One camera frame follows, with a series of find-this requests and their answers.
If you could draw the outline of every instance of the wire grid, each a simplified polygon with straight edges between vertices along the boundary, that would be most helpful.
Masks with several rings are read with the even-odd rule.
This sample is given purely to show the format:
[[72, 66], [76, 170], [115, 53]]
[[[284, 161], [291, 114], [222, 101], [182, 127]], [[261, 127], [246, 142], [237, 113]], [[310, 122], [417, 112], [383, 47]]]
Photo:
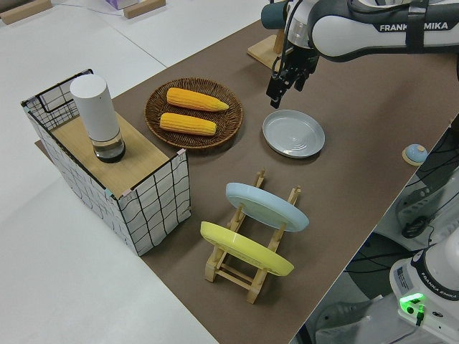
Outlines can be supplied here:
[[133, 252], [145, 254], [191, 216], [186, 151], [178, 152], [177, 156], [133, 186], [130, 193], [117, 199], [51, 132], [79, 114], [70, 98], [72, 80], [65, 80], [22, 102], [24, 111], [52, 162], [74, 193]]
[[158, 245], [191, 216], [185, 152], [165, 163], [119, 203], [138, 253]]

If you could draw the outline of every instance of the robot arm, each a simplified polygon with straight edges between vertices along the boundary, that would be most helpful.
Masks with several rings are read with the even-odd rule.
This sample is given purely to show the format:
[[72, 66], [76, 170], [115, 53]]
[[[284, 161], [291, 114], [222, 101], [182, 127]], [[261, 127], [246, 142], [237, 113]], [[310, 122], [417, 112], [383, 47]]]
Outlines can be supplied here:
[[345, 62], [367, 54], [459, 52], [458, 0], [373, 1], [285, 2], [284, 50], [267, 91], [273, 107], [292, 85], [303, 89], [319, 56]]

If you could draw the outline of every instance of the yellow corn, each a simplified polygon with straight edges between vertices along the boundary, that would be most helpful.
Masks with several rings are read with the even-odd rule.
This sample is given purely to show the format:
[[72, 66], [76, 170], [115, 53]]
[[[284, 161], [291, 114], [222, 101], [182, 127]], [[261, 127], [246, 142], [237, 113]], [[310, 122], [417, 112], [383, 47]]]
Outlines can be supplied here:
[[181, 108], [203, 111], [221, 111], [229, 107], [228, 104], [210, 95], [177, 87], [169, 88], [166, 97], [169, 104]]
[[215, 135], [217, 131], [217, 124], [210, 120], [179, 115], [178, 113], [163, 113], [159, 121], [159, 127], [178, 133], [206, 136]]

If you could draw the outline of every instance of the round wicker tray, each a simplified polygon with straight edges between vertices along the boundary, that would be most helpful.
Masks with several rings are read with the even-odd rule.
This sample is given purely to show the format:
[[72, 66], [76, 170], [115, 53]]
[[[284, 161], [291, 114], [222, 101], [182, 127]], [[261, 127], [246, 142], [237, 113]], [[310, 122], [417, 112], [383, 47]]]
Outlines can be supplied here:
[[[227, 103], [229, 108], [213, 113], [170, 105], [166, 100], [166, 93], [170, 87], [180, 87], [211, 95]], [[217, 124], [217, 132], [213, 136], [203, 136], [163, 130], [159, 127], [159, 120], [163, 113], [179, 113], [211, 120]], [[223, 145], [235, 136], [242, 124], [242, 105], [225, 86], [215, 81], [190, 77], [170, 81], [155, 90], [146, 103], [145, 121], [153, 134], [163, 141], [180, 148], [201, 150]]]

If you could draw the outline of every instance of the plate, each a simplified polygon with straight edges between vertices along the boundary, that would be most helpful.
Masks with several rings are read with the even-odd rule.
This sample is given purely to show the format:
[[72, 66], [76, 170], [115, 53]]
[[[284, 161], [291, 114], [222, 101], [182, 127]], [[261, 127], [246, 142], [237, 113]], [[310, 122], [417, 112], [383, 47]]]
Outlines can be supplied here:
[[263, 135], [272, 149], [290, 158], [312, 156], [325, 143], [325, 133], [317, 121], [296, 110], [279, 110], [267, 116]]
[[[166, 94], [170, 87], [184, 88], [204, 93], [220, 99], [229, 105], [227, 110], [210, 112], [186, 109], [167, 103]], [[217, 124], [217, 132], [213, 136], [191, 135], [163, 130], [159, 120], [163, 113], [178, 113], [211, 120]], [[167, 82], [156, 89], [145, 106], [145, 121], [151, 132], [162, 141], [179, 148], [202, 150], [215, 148], [231, 141], [242, 124], [242, 105], [227, 87], [207, 79], [188, 77]]]
[[294, 268], [292, 263], [267, 247], [216, 224], [203, 221], [201, 235], [232, 256], [271, 274], [287, 276]]
[[242, 205], [242, 212], [252, 219], [285, 231], [302, 231], [309, 225], [308, 217], [294, 205], [261, 188], [242, 183], [228, 183], [228, 201], [235, 207]]

